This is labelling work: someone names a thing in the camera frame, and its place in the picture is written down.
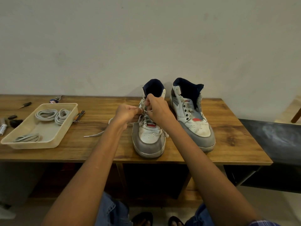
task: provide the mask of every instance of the flip-flop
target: flip-flop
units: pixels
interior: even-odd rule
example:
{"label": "flip-flop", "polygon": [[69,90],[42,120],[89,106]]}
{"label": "flip-flop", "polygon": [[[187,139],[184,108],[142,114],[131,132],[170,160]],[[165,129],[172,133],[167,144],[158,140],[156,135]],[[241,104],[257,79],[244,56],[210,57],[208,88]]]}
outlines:
{"label": "flip-flop", "polygon": [[133,217],[132,222],[139,222],[144,219],[146,220],[146,222],[150,222],[150,226],[153,226],[153,214],[150,212],[139,213],[138,215]]}
{"label": "flip-flop", "polygon": [[168,220],[168,226],[171,226],[171,223],[172,223],[173,221],[175,221],[175,222],[177,223],[177,225],[178,225],[178,223],[181,223],[182,226],[184,226],[183,222],[180,221],[180,219],[177,218],[176,216],[172,216],[171,218],[169,218],[169,220]]}

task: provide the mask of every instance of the high-top sneaker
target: high-top sneaker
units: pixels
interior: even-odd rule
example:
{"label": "high-top sneaker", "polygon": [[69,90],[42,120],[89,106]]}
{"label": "high-top sneaker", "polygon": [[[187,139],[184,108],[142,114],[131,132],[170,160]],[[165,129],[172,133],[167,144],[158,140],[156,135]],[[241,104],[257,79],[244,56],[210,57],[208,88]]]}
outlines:
{"label": "high-top sneaker", "polygon": [[165,97],[166,90],[158,79],[151,79],[142,87],[143,95],[139,108],[144,110],[133,125],[132,138],[136,152],[144,158],[156,158],[163,154],[166,142],[165,131],[153,122],[146,113],[145,100],[149,93],[155,97]]}
{"label": "high-top sneaker", "polygon": [[173,82],[170,103],[177,114],[178,122],[203,152],[210,152],[215,145],[215,136],[201,108],[203,84],[177,78]]}

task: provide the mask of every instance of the screwdriver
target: screwdriver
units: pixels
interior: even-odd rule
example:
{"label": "screwdriver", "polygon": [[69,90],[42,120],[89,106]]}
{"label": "screwdriver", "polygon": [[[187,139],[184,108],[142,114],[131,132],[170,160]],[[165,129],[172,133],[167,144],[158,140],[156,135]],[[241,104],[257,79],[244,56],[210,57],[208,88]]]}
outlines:
{"label": "screwdriver", "polygon": [[29,106],[29,105],[31,105],[31,102],[27,102],[27,103],[25,103],[25,104],[24,104],[24,105],[22,105],[20,108],[27,107],[27,106]]}

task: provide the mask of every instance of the white wall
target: white wall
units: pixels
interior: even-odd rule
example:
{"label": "white wall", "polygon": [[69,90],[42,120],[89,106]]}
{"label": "white wall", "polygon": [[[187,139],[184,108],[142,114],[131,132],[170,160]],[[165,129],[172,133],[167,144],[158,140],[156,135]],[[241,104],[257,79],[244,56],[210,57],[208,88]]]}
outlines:
{"label": "white wall", "polygon": [[300,22],[300,0],[0,0],[0,93],[140,96],[181,76],[273,121],[300,88]]}

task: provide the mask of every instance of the forearm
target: forearm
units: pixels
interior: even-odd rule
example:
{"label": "forearm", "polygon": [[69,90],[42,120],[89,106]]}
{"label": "forearm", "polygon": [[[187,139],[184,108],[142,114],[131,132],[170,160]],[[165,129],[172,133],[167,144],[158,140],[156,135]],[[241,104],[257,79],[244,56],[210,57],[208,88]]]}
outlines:
{"label": "forearm", "polygon": [[113,120],[47,213],[43,225],[94,225],[121,134],[122,126]]}
{"label": "forearm", "polygon": [[209,160],[178,122],[167,130],[187,163],[216,225],[247,225],[261,219],[236,187]]}

